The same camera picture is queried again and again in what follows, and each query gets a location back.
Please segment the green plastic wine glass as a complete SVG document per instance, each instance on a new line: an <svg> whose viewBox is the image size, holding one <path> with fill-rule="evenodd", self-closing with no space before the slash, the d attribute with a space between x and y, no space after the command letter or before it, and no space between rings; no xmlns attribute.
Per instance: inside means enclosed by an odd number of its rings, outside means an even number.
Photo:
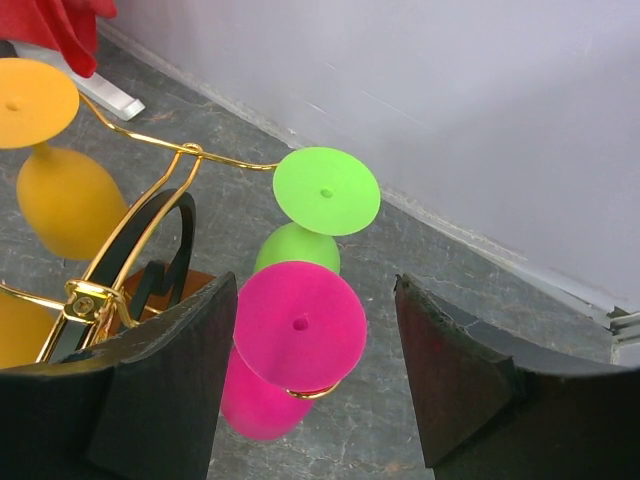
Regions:
<svg viewBox="0 0 640 480"><path fill-rule="evenodd" d="M275 169L274 197L289 222L262 244L254 271L304 261L338 274L336 239L362 231L376 218L381 192L371 170L353 155L307 147L286 155Z"/></svg>

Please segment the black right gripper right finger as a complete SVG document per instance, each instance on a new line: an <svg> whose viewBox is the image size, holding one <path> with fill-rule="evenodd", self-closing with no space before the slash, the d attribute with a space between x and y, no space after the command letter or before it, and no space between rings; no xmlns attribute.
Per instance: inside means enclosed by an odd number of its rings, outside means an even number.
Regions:
<svg viewBox="0 0 640 480"><path fill-rule="evenodd" d="M411 275L394 287L425 465L438 479L635 479L639 372L497 328Z"/></svg>

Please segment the pink plastic wine glass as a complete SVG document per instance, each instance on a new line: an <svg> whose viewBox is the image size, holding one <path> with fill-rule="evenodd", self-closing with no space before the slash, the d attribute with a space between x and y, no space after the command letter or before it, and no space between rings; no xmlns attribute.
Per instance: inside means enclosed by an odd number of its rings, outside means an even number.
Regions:
<svg viewBox="0 0 640 480"><path fill-rule="evenodd" d="M238 294L222 415L252 440L284 436L355 368L366 338L364 307L338 274L304 261L262 269Z"/></svg>

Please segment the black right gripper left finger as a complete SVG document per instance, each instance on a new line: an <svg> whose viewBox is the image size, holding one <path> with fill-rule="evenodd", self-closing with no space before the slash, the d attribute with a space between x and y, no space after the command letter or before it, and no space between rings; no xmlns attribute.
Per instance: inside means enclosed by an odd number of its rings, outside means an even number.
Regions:
<svg viewBox="0 0 640 480"><path fill-rule="evenodd" d="M3 370L2 477L205 478L236 307L225 273L103 343Z"/></svg>

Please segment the yellow plastic wine glass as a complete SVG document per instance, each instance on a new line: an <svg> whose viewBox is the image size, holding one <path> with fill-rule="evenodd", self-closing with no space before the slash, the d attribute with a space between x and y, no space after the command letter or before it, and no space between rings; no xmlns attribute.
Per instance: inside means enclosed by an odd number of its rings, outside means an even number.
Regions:
<svg viewBox="0 0 640 480"><path fill-rule="evenodd" d="M48 144L77 115L80 95L62 71L23 58L1 60L1 147L30 147L16 194L21 212L53 254L93 258L128 210L111 175L89 156Z"/></svg>

